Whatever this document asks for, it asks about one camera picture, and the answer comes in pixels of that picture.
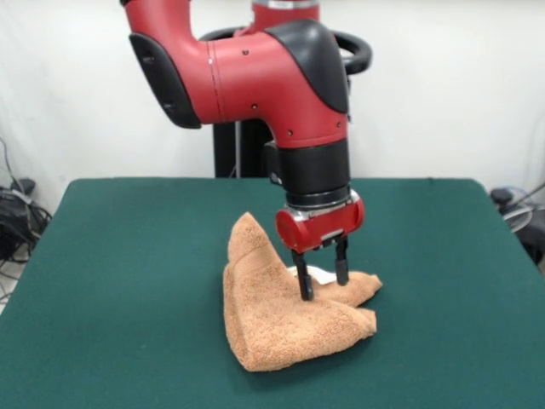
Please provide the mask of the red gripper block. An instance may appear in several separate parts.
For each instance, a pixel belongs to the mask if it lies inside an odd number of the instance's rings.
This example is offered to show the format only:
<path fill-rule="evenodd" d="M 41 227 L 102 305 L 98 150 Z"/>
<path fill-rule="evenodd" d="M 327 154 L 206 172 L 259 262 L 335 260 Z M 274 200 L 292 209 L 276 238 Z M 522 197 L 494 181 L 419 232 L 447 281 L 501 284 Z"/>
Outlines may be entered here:
<path fill-rule="evenodd" d="M 297 251 L 319 248 L 324 242 L 341 236 L 336 241 L 336 281 L 338 285 L 346 285 L 349 281 L 349 272 L 348 241 L 345 236 L 362 226 L 364 216 L 364 202 L 361 198 L 313 216 L 309 212 L 292 209 L 283 209 L 277 213 L 275 226 L 282 242 L 292 250 L 291 256 L 296 267 L 303 301 L 313 300 L 313 284 L 304 254 Z"/>

